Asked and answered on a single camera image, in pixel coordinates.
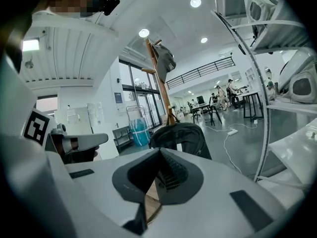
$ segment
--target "concrete floor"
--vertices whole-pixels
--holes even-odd
[[[206,114],[204,117],[199,117],[198,123],[197,121],[195,121],[195,123],[202,128],[212,160],[224,163],[229,167],[234,168],[223,147],[224,140],[227,137],[227,131],[216,132],[207,126],[216,130],[226,130],[229,125],[234,123],[241,123],[248,127],[256,126],[254,123],[250,122],[250,119],[243,119],[243,109],[233,111],[233,108],[230,108],[226,111],[219,111],[219,115],[222,120],[222,124],[220,124],[216,115],[214,115],[213,117],[216,118],[214,121],[215,126],[212,126],[210,119],[208,119],[209,115]],[[193,122],[190,116],[191,114],[187,115],[181,119],[181,122]],[[275,142],[294,133],[309,122],[309,119],[304,119],[303,122],[299,123],[298,115],[295,113],[271,110],[270,142]],[[238,130],[238,133],[229,136],[225,144],[232,162],[244,175],[251,179],[254,178],[260,162],[264,139],[264,122],[259,121],[257,126],[258,127],[255,129],[249,129],[242,125],[233,125],[232,128]],[[124,149],[120,155],[131,154],[145,149],[148,149],[148,146],[136,147],[135,145],[132,145]],[[284,165],[273,153],[269,152],[262,175],[269,177],[282,171],[283,169],[285,169]]]

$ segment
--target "black table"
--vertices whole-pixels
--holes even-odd
[[[195,106],[195,107],[192,108],[192,111],[193,111],[193,123],[195,123],[195,113],[196,113],[196,117],[197,117],[197,121],[198,121],[197,112],[198,112],[199,109],[203,109],[203,108],[207,108],[208,113],[210,115],[211,124],[214,124],[214,121],[213,121],[213,118],[212,118],[212,111],[213,110],[215,110],[215,113],[216,113],[220,123],[222,124],[222,121],[221,121],[221,118],[219,116],[219,113],[218,113],[217,109],[215,108],[215,106],[209,105],[208,103],[203,103],[203,104],[200,104],[200,105]]]
[[[256,106],[255,106],[255,102],[254,102],[254,96],[256,95],[259,104],[260,104],[260,110],[261,110],[261,116],[257,116],[257,111],[256,111]],[[263,115],[263,108],[261,105],[261,100],[259,97],[259,92],[258,91],[253,91],[250,93],[244,93],[239,95],[240,97],[243,97],[244,103],[243,103],[243,118],[250,118],[250,121],[253,121],[254,119],[263,119],[264,115]],[[252,109],[251,109],[251,102],[250,102],[250,97],[252,98],[252,103],[253,103],[253,110],[254,110],[254,115],[252,115]],[[249,110],[250,110],[250,115],[246,116],[246,99],[248,100],[249,103]]]

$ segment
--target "doorway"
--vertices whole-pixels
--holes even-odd
[[[137,98],[139,105],[144,108],[142,115],[145,117],[149,129],[159,126],[161,122],[154,94],[137,91]]]

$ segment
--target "power strip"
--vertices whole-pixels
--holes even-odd
[[[233,134],[236,134],[236,133],[238,133],[238,131],[236,129],[231,129],[231,131],[228,132],[228,135],[232,136]]]

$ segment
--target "black railing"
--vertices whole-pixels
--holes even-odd
[[[214,61],[167,81],[167,86],[169,89],[171,89],[181,84],[185,84],[186,82],[189,82],[195,78],[203,77],[209,73],[219,71],[221,69],[226,69],[232,66],[235,66],[232,57]]]

